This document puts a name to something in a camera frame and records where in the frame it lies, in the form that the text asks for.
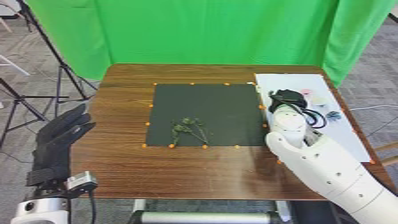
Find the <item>wooden table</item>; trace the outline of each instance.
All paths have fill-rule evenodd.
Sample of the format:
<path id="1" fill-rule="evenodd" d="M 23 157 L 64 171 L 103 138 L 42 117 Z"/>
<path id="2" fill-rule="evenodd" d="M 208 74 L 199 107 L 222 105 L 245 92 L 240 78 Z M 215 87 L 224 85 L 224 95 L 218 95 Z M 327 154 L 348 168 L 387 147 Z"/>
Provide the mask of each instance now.
<path id="1" fill-rule="evenodd" d="M 73 146 L 73 173 L 90 170 L 99 198 L 323 200 L 263 147 L 145 147 L 152 83 L 247 83 L 254 73 L 323 74 L 375 164 L 364 164 L 392 187 L 383 167 L 325 72 L 312 66 L 142 65 L 108 69 L 90 114 L 94 130 Z"/>

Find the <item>white paper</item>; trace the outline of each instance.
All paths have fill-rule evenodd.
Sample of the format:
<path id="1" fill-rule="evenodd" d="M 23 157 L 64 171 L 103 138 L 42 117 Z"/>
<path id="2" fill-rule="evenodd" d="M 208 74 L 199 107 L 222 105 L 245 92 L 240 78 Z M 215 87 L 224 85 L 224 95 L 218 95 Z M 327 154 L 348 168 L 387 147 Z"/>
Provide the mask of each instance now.
<path id="1" fill-rule="evenodd" d="M 350 121 L 346 119 L 344 113 L 341 111 L 339 103 L 336 101 L 332 92 L 327 87 L 327 83 L 320 74 L 256 74 L 259 93 L 263 98 L 263 104 L 270 106 L 272 100 L 268 97 L 268 92 L 277 91 L 279 89 L 289 89 L 296 92 L 302 89 L 312 91 L 311 97 L 321 97 L 327 102 L 327 106 L 321 108 L 316 105 L 311 105 L 309 108 L 314 109 L 321 115 L 330 111 L 337 111 L 341 114 L 341 119 L 336 122 L 328 122 L 327 126 L 321 129 L 316 129 L 341 144 L 346 151 L 351 153 L 359 162 L 369 162 L 369 154 L 353 133 L 353 128 Z M 270 112 L 266 110 L 266 119 L 270 120 Z"/>

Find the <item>green backdrop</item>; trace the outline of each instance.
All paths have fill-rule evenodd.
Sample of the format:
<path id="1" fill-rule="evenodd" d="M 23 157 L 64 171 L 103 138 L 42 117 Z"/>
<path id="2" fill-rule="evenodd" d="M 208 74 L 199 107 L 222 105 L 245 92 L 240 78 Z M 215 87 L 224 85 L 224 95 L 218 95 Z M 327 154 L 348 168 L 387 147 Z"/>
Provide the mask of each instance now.
<path id="1" fill-rule="evenodd" d="M 113 63 L 302 64 L 339 85 L 394 0 L 28 0 L 76 74 Z"/>

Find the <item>black mat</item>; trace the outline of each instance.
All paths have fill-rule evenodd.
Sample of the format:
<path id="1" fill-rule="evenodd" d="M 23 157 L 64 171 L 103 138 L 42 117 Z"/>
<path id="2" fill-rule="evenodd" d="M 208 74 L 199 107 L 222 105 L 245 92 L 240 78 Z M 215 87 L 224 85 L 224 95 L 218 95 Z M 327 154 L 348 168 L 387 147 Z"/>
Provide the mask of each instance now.
<path id="1" fill-rule="evenodd" d="M 156 85 L 145 136 L 149 146 L 172 143 L 172 120 L 181 121 L 184 117 L 199 118 L 204 123 L 209 146 L 264 145 L 259 97 L 252 85 Z M 202 145 L 188 134 L 179 136 L 179 146 Z"/>

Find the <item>light stand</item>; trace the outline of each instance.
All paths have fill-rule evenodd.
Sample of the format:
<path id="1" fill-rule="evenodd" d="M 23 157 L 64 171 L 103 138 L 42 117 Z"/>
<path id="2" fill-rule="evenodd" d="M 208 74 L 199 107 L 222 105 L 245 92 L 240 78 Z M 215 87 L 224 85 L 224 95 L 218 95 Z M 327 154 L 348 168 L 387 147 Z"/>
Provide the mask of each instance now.
<path id="1" fill-rule="evenodd" d="M 7 122 L 5 122 L 3 133 L 1 133 L 1 138 L 0 138 L 0 149 L 1 149 L 7 133 L 10 131 L 14 131 L 17 128 L 21 128 L 23 126 L 26 126 L 28 124 L 32 124 L 33 122 L 48 121 L 48 119 L 44 117 L 44 114 L 46 114 L 46 111 L 49 109 L 51 101 L 53 101 L 55 98 L 67 98 L 67 96 L 25 96 L 25 95 L 19 95 L 1 78 L 0 78 L 0 85 L 3 86 L 3 88 L 7 90 L 7 92 L 5 92 L 7 95 L 14 99 L 12 107 L 10 107 L 10 113 L 9 113 L 9 119 L 7 119 Z M 25 99 L 51 99 L 42 113 L 37 111 L 37 109 L 33 108 L 33 106 L 30 105 L 30 103 L 26 102 Z M 14 127 L 10 127 L 17 105 L 26 107 L 30 113 L 35 116 L 35 119 L 26 121 L 23 124 L 16 125 Z"/>
<path id="2" fill-rule="evenodd" d="M 57 115 L 58 115 L 58 104 L 64 103 L 64 102 L 67 102 L 67 101 L 60 101 L 60 98 L 62 98 L 60 97 L 62 72 L 65 72 L 67 78 L 71 80 L 73 86 L 74 86 L 74 88 L 78 90 L 78 93 L 80 93 L 80 96 L 81 96 L 81 98 L 78 100 L 74 100 L 74 101 L 85 101 L 85 100 L 89 100 L 90 96 L 87 97 L 85 92 L 83 92 L 83 88 L 78 86 L 78 83 L 76 83 L 76 80 L 74 80 L 74 75 L 73 75 L 71 67 L 69 67 L 69 65 L 65 64 L 65 62 L 64 62 L 64 60 L 60 58 L 60 55 L 58 55 L 58 52 L 55 50 L 53 44 L 49 42 L 46 33 L 44 33 L 42 29 L 41 29 L 41 25 L 39 25 L 37 20 L 33 18 L 33 14 L 32 14 L 30 7 L 25 4 L 25 1 L 23 0 L 16 0 L 16 1 L 17 1 L 19 5 L 21 5 L 23 14 L 26 15 L 28 21 L 33 24 L 33 27 L 35 27 L 35 29 L 39 31 L 41 38 L 42 38 L 42 40 L 46 42 L 46 46 L 48 46 L 48 48 L 51 50 L 53 56 L 55 56 L 57 61 L 58 61 L 58 79 L 57 79 L 57 95 L 55 95 L 55 117 L 57 117 Z M 89 87 L 94 90 L 97 90 L 97 88 L 90 84 L 90 82 L 81 77 L 78 77 L 78 79 L 85 82 L 85 84 L 89 85 Z"/>

